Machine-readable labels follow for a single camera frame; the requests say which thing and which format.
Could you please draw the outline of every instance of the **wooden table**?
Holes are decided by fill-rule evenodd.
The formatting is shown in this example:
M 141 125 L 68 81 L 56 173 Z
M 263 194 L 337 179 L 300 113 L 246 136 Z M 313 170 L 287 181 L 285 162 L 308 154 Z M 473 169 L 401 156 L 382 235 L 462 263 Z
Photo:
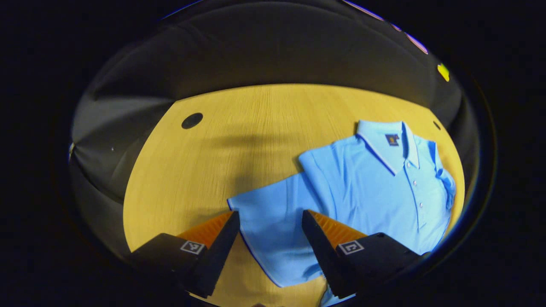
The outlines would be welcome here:
M 194 113 L 204 115 L 201 123 L 182 129 L 182 121 Z M 464 202 L 462 165 L 429 109 L 354 88 L 261 85 L 183 99 L 165 113 L 127 186 L 123 225 L 129 248 L 134 251 L 161 232 L 178 235 L 229 211 L 228 198 L 301 172 L 301 153 L 354 135 L 358 120 L 405 121 L 414 134 L 437 143 L 457 185 L 451 230 Z M 278 288 L 238 235 L 206 301 L 226 307 L 317 306 L 325 289 L 323 277 Z

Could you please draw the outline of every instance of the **black surface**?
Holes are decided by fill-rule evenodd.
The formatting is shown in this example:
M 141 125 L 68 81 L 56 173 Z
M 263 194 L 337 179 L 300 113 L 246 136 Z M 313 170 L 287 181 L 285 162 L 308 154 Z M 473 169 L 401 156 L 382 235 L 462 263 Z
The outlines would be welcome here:
M 68 168 L 78 204 L 68 207 L 72 217 L 78 219 L 79 216 L 86 216 L 87 219 L 82 222 L 100 238 L 101 245 L 121 259 L 127 257 L 130 249 L 123 230 L 122 201 L 116 201 L 112 195 L 105 195 L 94 187 L 82 172 L 77 158 L 70 159 Z
M 145 274 L 185 283 L 198 259 L 207 252 L 206 246 L 198 254 L 181 250 L 186 242 L 174 235 L 160 233 L 136 249 L 128 261 L 135 270 Z
M 397 274 L 409 270 L 420 259 L 418 254 L 384 233 L 369 235 L 357 242 L 362 248 L 358 251 L 345 254 L 340 246 L 336 251 L 340 261 L 351 268 L 351 279 L 357 287 L 355 292 L 360 296 L 369 295 Z
M 9 125 L 9 238 L 4 305 L 186 305 L 108 256 L 66 209 L 68 127 L 102 63 L 180 3 L 7 1 L 1 74 Z M 500 158 L 491 205 L 460 248 L 411 287 L 370 300 L 419 306 L 544 305 L 539 288 L 544 201 L 540 135 L 546 97 L 540 2 L 381 1 L 363 4 L 442 59 L 456 55 L 489 97 Z
M 204 298 L 212 295 L 235 237 L 239 233 L 239 227 L 239 212 L 235 211 L 210 246 L 209 251 L 201 256 L 193 268 L 187 283 L 187 289 L 190 292 Z
M 446 126 L 460 103 L 438 60 L 337 1 L 203 1 L 164 23 L 105 72 L 95 96 L 181 99 L 255 84 L 332 84 L 451 108 L 438 112 Z
M 174 100 L 137 96 L 82 100 L 86 103 L 78 105 L 72 126 L 72 156 L 99 192 L 123 204 L 138 154 Z
M 303 211 L 301 227 L 307 241 L 313 248 L 313 253 L 317 257 L 318 264 L 332 289 L 332 293 L 341 298 L 354 294 L 357 285 L 350 278 L 350 273 L 343 266 L 343 262 L 340 261 L 321 227 L 307 210 Z

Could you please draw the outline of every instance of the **shirt sleeve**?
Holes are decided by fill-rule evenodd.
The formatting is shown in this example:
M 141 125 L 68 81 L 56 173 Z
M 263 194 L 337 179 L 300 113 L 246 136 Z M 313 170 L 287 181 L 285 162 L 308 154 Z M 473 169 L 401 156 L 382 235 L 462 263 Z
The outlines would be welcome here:
M 332 144 L 306 151 L 299 156 L 299 161 L 309 178 L 320 202 L 318 211 L 334 220 L 338 220 L 337 208 L 342 206 L 345 182 L 341 174 L 343 158 L 340 148 Z
M 304 173 L 228 199 L 239 211 L 243 241 L 264 273 L 278 287 L 322 274 L 301 227 L 303 211 L 318 211 L 318 199 Z
M 453 180 L 453 177 L 450 175 L 450 173 L 444 169 L 442 161 L 440 160 L 440 154 L 438 153 L 438 146 L 435 142 L 431 142 L 434 145 L 434 164 L 436 167 L 436 178 L 442 180 L 444 187 L 447 191 L 447 202 L 446 202 L 446 209 L 450 210 L 453 206 L 453 201 L 455 200 L 455 180 Z

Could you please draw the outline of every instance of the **shirt collar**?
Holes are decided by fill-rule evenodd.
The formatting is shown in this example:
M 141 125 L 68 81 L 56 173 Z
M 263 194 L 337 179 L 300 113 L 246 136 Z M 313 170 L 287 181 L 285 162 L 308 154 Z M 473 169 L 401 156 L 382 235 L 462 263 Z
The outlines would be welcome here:
M 400 134 L 401 142 L 407 157 L 395 156 L 388 152 L 388 143 L 385 142 L 384 134 Z M 402 169 L 407 159 L 413 166 L 419 168 L 419 156 L 417 145 L 411 129 L 403 121 L 399 122 L 370 122 L 359 121 L 357 135 L 361 136 L 377 157 L 385 164 L 394 175 Z

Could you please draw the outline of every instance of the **dark background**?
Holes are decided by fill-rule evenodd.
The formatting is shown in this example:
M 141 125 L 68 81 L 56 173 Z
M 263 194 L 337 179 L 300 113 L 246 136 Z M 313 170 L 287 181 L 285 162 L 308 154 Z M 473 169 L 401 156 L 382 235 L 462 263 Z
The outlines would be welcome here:
M 491 202 L 440 267 L 378 305 L 544 305 L 539 288 L 546 61 L 536 1 L 354 1 L 463 60 L 489 99 L 498 137 Z M 179 298 L 133 278 L 72 221 L 66 196 L 72 112 L 102 64 L 190 1 L 7 1 L 2 9 L 8 305 L 162 305 Z

